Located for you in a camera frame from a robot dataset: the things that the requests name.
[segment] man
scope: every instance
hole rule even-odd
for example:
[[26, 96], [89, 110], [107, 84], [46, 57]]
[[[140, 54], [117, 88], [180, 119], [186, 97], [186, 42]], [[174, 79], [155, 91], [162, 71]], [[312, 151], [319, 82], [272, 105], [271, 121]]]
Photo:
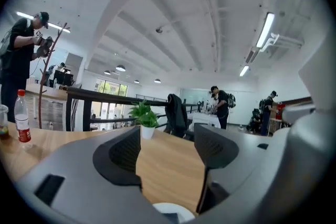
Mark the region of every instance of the man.
[[215, 106], [215, 110], [217, 110], [217, 117], [221, 126], [220, 128], [226, 129], [227, 117], [229, 115], [227, 94], [225, 91], [219, 90], [217, 86], [211, 87], [211, 93], [217, 95], [218, 104]]
[[62, 68], [65, 67], [65, 63], [60, 63], [59, 66], [53, 66], [50, 77], [49, 77], [49, 87], [54, 87], [54, 76], [55, 76], [55, 71], [58, 70], [60, 71]]
[[34, 30], [43, 26], [48, 28], [49, 15], [38, 13], [32, 20], [20, 19], [12, 27], [9, 45], [2, 56], [2, 88], [1, 103], [8, 107], [8, 120], [15, 122], [14, 105], [18, 89], [26, 89], [29, 78], [30, 61], [37, 58], [34, 44], [38, 38], [34, 37]]
[[252, 117], [249, 124], [246, 126], [246, 130], [254, 133], [260, 131], [260, 112], [259, 109], [253, 109]]
[[266, 136], [267, 133], [267, 127], [268, 127], [268, 122], [269, 122], [269, 117], [271, 114], [271, 111], [274, 111], [278, 113], [278, 110], [273, 108], [273, 98], [277, 96], [276, 91], [273, 91], [269, 97], [266, 98], [265, 101], [265, 106], [263, 109], [263, 117], [262, 117], [262, 127], [261, 127], [261, 135]]

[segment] white pot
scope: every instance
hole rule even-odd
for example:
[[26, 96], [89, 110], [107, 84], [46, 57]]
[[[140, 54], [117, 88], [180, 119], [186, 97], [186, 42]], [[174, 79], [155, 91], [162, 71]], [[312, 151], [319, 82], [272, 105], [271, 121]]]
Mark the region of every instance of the white pot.
[[144, 139], [151, 139], [154, 133], [155, 127], [141, 126], [141, 135]]

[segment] coat rack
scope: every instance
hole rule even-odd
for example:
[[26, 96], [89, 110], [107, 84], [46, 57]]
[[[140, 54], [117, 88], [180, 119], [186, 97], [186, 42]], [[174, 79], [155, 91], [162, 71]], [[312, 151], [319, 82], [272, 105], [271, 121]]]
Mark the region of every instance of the coat rack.
[[47, 90], [43, 91], [43, 84], [44, 84], [45, 79], [46, 79], [47, 67], [48, 67], [48, 64], [49, 64], [50, 56], [51, 56], [52, 52], [55, 51], [54, 47], [56, 45], [56, 42], [58, 41], [58, 38], [62, 34], [63, 29], [69, 29], [69, 27], [66, 28], [66, 26], [67, 26], [67, 23], [64, 24], [64, 26], [63, 26], [63, 28], [61, 30], [58, 30], [57, 38], [56, 38], [54, 44], [51, 46], [50, 53], [48, 54], [48, 57], [47, 57], [47, 61], [43, 60], [43, 62], [44, 62], [44, 71], [42, 72], [42, 70], [40, 69], [40, 71], [42, 73], [42, 78], [41, 78], [41, 83], [40, 83], [40, 93], [39, 93], [39, 96], [38, 96], [38, 124], [39, 124], [39, 128], [40, 129], [42, 129], [42, 120], [41, 120], [41, 100], [42, 100], [42, 94], [47, 91]]

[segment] water bottle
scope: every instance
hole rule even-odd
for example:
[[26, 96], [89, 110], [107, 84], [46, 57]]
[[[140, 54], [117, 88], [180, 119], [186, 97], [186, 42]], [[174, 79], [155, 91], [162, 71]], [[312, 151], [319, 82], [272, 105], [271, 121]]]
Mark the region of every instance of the water bottle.
[[28, 119], [28, 109], [25, 99], [25, 90], [17, 91], [17, 99], [14, 106], [15, 123], [18, 131], [18, 139], [22, 144], [24, 150], [28, 150], [32, 147], [30, 130], [29, 130], [29, 119]]

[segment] bottle cap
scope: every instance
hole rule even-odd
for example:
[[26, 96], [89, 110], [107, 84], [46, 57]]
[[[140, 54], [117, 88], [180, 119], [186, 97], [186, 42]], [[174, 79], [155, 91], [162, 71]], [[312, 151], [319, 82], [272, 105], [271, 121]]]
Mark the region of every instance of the bottle cap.
[[18, 96], [25, 96], [25, 93], [26, 93], [25, 90], [22, 90], [22, 89], [17, 90], [17, 95]]

